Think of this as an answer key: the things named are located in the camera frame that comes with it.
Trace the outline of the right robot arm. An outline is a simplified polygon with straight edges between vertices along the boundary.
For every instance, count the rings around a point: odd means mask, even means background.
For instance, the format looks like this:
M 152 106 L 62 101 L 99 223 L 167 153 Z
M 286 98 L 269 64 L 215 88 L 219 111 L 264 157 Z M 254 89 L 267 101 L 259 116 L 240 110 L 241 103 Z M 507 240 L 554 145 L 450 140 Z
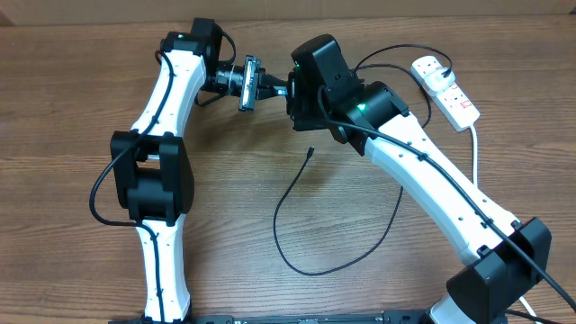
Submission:
M 336 39 L 292 52 L 287 112 L 297 131 L 327 128 L 390 174 L 433 219 L 464 265 L 427 310 L 433 323 L 500 323 L 546 278 L 552 241 L 538 219 L 520 221 L 482 193 L 431 141 L 409 107 L 380 81 L 367 85 Z

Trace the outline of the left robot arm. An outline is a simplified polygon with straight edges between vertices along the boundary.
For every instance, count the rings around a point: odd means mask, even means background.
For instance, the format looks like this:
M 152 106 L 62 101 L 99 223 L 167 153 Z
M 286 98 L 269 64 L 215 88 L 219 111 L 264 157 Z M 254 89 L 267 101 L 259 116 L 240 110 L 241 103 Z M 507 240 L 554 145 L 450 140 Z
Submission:
M 112 171 L 120 206 L 139 234 L 147 301 L 142 323 L 186 323 L 192 296 L 184 270 L 184 224 L 194 200 L 194 175 L 185 130 L 197 95 L 239 99 L 243 113 L 257 101 L 288 94 L 259 58 L 243 65 L 220 57 L 230 36 L 213 20 L 196 18 L 189 32 L 171 31 L 156 54 L 160 70 L 141 116 L 111 139 Z

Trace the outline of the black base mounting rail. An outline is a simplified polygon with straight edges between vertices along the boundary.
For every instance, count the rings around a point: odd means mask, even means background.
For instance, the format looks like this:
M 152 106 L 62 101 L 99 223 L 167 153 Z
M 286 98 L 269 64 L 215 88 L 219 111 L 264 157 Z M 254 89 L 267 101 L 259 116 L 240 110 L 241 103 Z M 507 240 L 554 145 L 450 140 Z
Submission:
M 385 310 L 375 314 L 301 315 L 235 318 L 231 315 L 192 317 L 184 324 L 424 324 L 430 323 L 423 310 Z

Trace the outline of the white power strip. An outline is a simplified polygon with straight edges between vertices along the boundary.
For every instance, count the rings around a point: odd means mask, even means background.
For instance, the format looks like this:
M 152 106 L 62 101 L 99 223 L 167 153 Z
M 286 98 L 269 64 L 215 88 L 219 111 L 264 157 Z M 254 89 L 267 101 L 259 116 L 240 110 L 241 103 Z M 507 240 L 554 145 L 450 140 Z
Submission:
M 410 71 L 424 87 L 426 93 L 445 115 L 451 125 L 457 131 L 464 131 L 473 126 L 481 114 L 456 82 L 436 95 L 432 95 L 429 92 L 424 78 L 427 74 L 439 68 L 444 67 L 436 57 L 425 56 L 415 60 L 411 64 Z

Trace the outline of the white charger plug adapter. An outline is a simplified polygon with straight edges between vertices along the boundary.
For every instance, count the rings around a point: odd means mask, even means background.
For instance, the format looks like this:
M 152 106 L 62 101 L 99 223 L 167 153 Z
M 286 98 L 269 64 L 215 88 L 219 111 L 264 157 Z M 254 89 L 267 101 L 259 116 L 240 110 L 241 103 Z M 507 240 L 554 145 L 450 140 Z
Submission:
M 432 95 L 436 95 L 455 82 L 455 74 L 449 68 L 441 67 L 427 74 L 424 81 L 429 92 Z

